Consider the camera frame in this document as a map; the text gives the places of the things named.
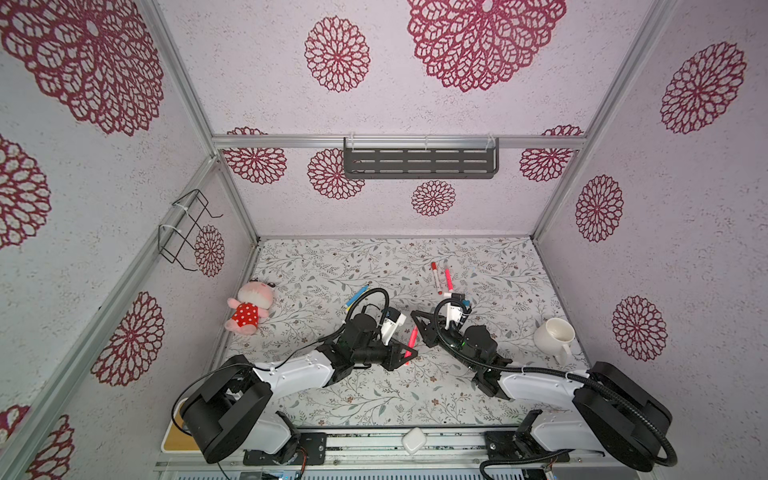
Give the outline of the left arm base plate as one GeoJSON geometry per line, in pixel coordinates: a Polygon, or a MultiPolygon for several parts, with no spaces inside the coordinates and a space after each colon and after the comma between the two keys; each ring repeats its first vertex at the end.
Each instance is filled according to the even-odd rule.
{"type": "Polygon", "coordinates": [[[245,466],[317,466],[325,463],[328,435],[323,432],[300,433],[293,436],[277,453],[246,450],[245,466]]]}

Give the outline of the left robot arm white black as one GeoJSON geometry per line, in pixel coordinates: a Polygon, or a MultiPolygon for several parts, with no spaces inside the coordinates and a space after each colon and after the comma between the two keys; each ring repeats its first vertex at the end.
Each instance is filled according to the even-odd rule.
{"type": "Polygon", "coordinates": [[[335,336],[309,353],[284,363],[253,363],[235,355],[181,404],[181,420],[209,464],[239,450],[276,455],[282,462],[298,449],[300,434],[278,410],[278,400],[339,383],[355,369],[379,365],[391,372],[414,360],[418,351],[382,334],[379,321],[357,314],[335,336]]]}

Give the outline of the pink highlighter pen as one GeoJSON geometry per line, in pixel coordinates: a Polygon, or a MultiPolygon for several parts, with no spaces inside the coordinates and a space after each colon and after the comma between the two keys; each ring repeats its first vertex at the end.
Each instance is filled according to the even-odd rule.
{"type": "Polygon", "coordinates": [[[453,292],[454,291],[454,285],[453,285],[452,275],[451,275],[450,269],[448,269],[448,268],[445,269],[445,279],[446,279],[447,291],[448,292],[453,292]]]}
{"type": "Polygon", "coordinates": [[[418,337],[419,337],[419,330],[417,327],[414,327],[409,336],[409,340],[407,343],[408,350],[404,354],[405,358],[410,358],[413,355],[412,349],[415,347],[418,337]]]}

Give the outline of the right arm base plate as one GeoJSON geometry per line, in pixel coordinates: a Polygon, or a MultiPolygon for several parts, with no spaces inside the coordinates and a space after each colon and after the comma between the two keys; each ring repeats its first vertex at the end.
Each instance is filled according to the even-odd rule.
{"type": "Polygon", "coordinates": [[[509,461],[514,464],[569,461],[569,450],[551,451],[533,438],[533,423],[542,414],[541,409],[534,409],[514,429],[486,431],[484,440],[488,458],[492,461],[509,461]]]}

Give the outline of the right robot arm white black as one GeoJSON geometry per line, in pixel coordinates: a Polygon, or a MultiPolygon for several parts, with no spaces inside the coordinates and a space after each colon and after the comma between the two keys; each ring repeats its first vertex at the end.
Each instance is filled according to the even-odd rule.
{"type": "Polygon", "coordinates": [[[483,468],[557,463],[577,452],[610,457],[639,472],[677,464],[667,437],[670,411],[614,365],[597,362],[571,372],[515,367],[498,354],[483,325],[463,327],[437,312],[414,311],[411,318],[425,345],[441,347],[469,367],[473,384],[485,395],[553,409],[536,408],[515,430],[489,436],[483,468]]]}

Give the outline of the white whiteboard marker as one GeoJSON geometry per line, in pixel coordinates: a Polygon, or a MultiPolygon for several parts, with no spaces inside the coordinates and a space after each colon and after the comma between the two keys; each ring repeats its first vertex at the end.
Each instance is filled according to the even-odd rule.
{"type": "Polygon", "coordinates": [[[432,279],[434,281],[435,290],[436,290],[437,294],[438,295],[442,295],[443,294],[443,288],[442,288],[442,284],[441,284],[441,281],[440,281],[439,270],[438,270],[436,262],[431,262],[430,263],[430,272],[431,272],[431,275],[432,275],[432,279]]]}

